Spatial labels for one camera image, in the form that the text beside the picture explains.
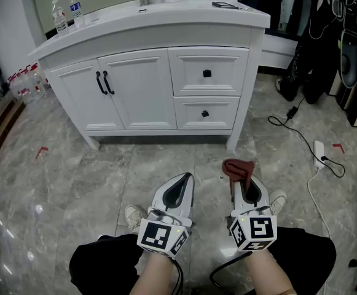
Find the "white cabinet base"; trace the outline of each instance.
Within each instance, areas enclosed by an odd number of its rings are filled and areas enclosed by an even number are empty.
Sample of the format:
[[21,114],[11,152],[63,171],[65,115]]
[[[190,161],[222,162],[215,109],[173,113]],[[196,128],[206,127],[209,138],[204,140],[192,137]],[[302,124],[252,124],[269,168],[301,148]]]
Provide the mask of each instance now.
[[[92,149],[100,146],[93,136],[224,135],[227,149],[234,151],[252,96],[264,29],[246,27],[245,32],[248,49],[179,43],[172,46],[182,48],[138,49],[107,57],[100,51],[72,66],[49,57],[39,62]],[[73,62],[78,52],[66,55]],[[199,116],[203,111],[210,114],[209,124]]]
[[160,136],[160,135],[226,135],[230,136],[233,130],[116,130],[90,131],[90,136]]

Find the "black cable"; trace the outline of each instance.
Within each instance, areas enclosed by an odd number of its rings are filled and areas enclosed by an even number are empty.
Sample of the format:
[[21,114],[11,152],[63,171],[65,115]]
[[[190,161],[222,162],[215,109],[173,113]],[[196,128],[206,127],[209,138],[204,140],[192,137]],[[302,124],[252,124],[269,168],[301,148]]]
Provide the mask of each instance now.
[[176,266],[177,271],[178,271],[178,279],[177,279],[177,282],[176,282],[176,286],[174,287],[174,290],[171,293],[171,295],[174,295],[174,292],[176,291],[178,283],[179,283],[179,287],[177,289],[176,295],[179,295],[179,294],[182,294],[182,289],[183,289],[183,286],[184,286],[184,273],[182,272],[182,268],[181,268],[181,266],[179,265],[179,263],[176,260],[174,260],[174,259],[170,259],[170,260]]
[[[279,124],[276,124],[276,123],[272,122],[271,119],[275,119],[277,122],[279,122]],[[345,167],[344,167],[342,164],[336,163],[336,162],[334,162],[334,161],[328,159],[328,158],[325,157],[325,156],[322,156],[322,160],[320,160],[320,159],[318,159],[318,158],[316,157],[316,155],[313,153],[312,148],[310,147],[310,145],[309,145],[307,139],[305,139],[305,137],[301,134],[301,132],[298,131],[298,130],[296,130],[296,129],[293,129],[293,128],[291,128],[291,127],[288,127],[288,126],[286,125],[286,123],[287,123],[290,119],[291,119],[291,118],[288,117],[288,118],[286,119],[286,121],[285,121],[284,123],[282,123],[282,121],[280,121],[280,120],[279,120],[278,118],[276,118],[275,116],[269,116],[269,118],[268,118],[269,122],[270,122],[272,125],[276,125],[276,126],[278,126],[278,127],[283,126],[283,127],[287,128],[287,129],[289,129],[289,130],[292,130],[292,131],[294,131],[294,132],[297,132],[297,133],[301,136],[301,138],[304,139],[305,143],[307,144],[307,146],[308,146],[308,148],[309,148],[309,151],[311,152],[312,156],[313,156],[316,160],[318,160],[319,162],[323,162],[324,160],[328,160],[328,161],[330,161],[330,162],[332,162],[332,163],[334,163],[334,164],[336,164],[336,165],[342,166],[342,168],[343,168],[343,174],[342,174],[342,175],[337,175],[337,174],[335,173],[335,171],[334,171],[329,165],[327,165],[326,163],[324,163],[324,166],[326,166],[328,169],[330,169],[330,170],[332,171],[332,173],[333,173],[336,177],[342,178],[343,176],[345,176]]]
[[217,267],[215,270],[212,271],[212,273],[210,274],[210,280],[211,282],[217,287],[219,288],[221,291],[225,292],[228,295],[234,295],[234,293],[229,292],[227,289],[223,288],[217,281],[215,281],[214,279],[214,275],[217,274],[220,270],[232,265],[233,263],[236,263],[237,261],[244,259],[245,257],[248,257],[252,254],[252,252],[248,252],[245,254],[242,254],[241,256],[234,258],[233,260],[230,260],[229,262],[226,262],[225,264]]
[[299,105],[297,106],[297,110],[300,108],[300,105],[301,105],[303,100],[305,100],[305,96],[302,98],[302,100],[300,101]]
[[177,267],[177,265],[176,265],[176,263],[178,263],[178,262],[176,262],[175,260],[172,260],[172,259],[170,259],[170,260],[171,260],[172,263],[176,266],[177,272],[178,272],[178,278],[177,278],[176,285],[174,286],[174,289],[173,289],[173,291],[171,292],[171,295],[174,295],[174,293],[175,293],[175,291],[176,291],[176,288],[177,288],[177,286],[178,286],[178,283],[179,283],[179,279],[181,278],[181,272],[178,270],[178,267]]

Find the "marble floor tile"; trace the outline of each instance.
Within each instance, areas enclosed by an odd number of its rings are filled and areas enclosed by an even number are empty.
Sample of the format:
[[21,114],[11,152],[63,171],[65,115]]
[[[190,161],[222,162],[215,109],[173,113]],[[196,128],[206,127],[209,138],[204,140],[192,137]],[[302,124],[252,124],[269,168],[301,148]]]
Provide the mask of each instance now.
[[76,248],[102,235],[114,236],[132,151],[133,145],[103,146],[102,152],[83,156],[60,231],[54,285],[60,294],[78,292],[68,283],[69,262]]
[[125,207],[147,209],[159,186],[179,174],[194,172],[194,145],[136,145],[122,196],[118,224],[126,226]]
[[[209,274],[236,256],[225,221],[232,210],[229,180],[221,170],[227,158],[253,160],[254,174],[269,191],[286,191],[279,225],[327,235],[307,189],[316,173],[308,146],[297,133],[267,120],[286,119],[303,97],[300,90],[293,102],[285,101],[275,90],[276,79],[257,75],[235,152],[226,151],[224,138],[200,137],[105,139],[95,152],[52,92],[27,105],[0,150],[0,294],[80,295],[68,271],[76,248],[101,235],[126,234],[126,205],[147,208],[160,185],[186,171],[195,177],[196,225],[178,255],[184,293],[220,294]],[[310,189],[337,250],[326,294],[353,294],[357,268],[348,268],[348,262],[357,258],[357,128],[350,126],[335,98],[326,95],[314,105],[303,101],[287,125],[300,130],[310,146],[322,141],[326,155],[345,165],[343,178],[325,168]],[[333,143],[341,143],[345,153]],[[41,146],[49,151],[36,159]],[[148,255],[140,258],[138,273]],[[174,272],[172,286],[176,277]],[[253,287],[243,261],[216,279],[235,294]]]

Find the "power adapter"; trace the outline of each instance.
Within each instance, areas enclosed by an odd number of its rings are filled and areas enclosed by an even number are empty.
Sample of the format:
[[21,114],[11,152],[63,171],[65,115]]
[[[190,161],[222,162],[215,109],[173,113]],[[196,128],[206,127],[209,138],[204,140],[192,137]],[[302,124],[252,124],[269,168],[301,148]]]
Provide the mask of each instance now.
[[298,109],[297,107],[293,106],[293,107],[289,110],[289,112],[287,113],[288,119],[292,119],[292,118],[294,117],[294,115],[297,113],[298,110],[299,110],[299,109]]

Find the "forearm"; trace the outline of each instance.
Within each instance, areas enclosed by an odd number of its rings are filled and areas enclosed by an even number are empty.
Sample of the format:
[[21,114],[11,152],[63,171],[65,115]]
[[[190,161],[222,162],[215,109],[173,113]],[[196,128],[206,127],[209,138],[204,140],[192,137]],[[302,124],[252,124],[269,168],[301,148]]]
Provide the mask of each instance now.
[[151,253],[148,263],[130,295],[167,295],[173,263],[169,258]]
[[257,295],[295,294],[293,286],[268,250],[256,251],[245,258]]

